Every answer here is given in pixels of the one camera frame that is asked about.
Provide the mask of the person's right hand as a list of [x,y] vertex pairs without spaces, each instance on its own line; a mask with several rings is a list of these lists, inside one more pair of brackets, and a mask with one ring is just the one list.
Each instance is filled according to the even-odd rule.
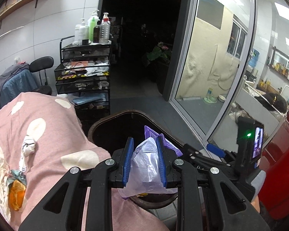
[[252,201],[251,205],[255,208],[255,210],[260,213],[261,211],[264,211],[265,207],[264,205],[260,202],[259,197],[256,196]]

